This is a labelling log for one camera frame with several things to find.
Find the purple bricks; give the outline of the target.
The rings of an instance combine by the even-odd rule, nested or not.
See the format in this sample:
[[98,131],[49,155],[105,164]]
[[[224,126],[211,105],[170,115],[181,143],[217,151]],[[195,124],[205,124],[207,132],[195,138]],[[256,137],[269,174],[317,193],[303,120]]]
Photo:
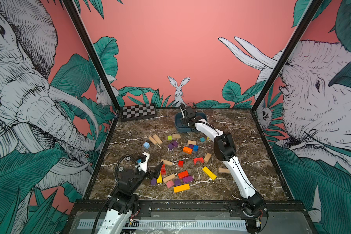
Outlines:
[[172,151],[178,147],[178,142],[176,140],[172,140],[167,146],[168,150]]

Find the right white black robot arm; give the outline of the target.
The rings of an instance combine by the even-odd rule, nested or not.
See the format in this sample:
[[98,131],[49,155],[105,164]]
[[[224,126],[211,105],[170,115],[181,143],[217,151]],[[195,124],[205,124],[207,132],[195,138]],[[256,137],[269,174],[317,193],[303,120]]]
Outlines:
[[237,149],[230,132],[224,132],[206,119],[197,115],[197,108],[192,108],[187,104],[180,105],[181,124],[189,127],[191,131],[199,131],[206,135],[214,142],[214,155],[219,161],[227,167],[238,186],[242,198],[241,209],[245,216],[247,232],[258,234],[262,231],[263,226],[261,219],[265,211],[265,202],[262,195],[251,184],[246,176],[241,163],[238,159]]

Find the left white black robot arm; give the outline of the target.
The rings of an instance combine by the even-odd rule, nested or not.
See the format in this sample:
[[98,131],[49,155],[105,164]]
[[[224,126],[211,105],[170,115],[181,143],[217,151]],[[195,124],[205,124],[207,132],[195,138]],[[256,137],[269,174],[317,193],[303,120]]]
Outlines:
[[[144,152],[137,157],[126,154],[119,159],[114,171],[116,186],[98,212],[92,228],[93,234],[104,210],[106,210],[106,215],[98,231],[99,234],[120,234],[132,215],[139,212],[139,198],[135,194],[136,189],[146,178],[157,179],[161,175],[161,169],[164,165],[163,162],[160,162],[152,171],[147,168],[149,158],[150,155]],[[119,167],[123,160],[133,161],[135,169],[123,170],[122,177],[119,177]]]

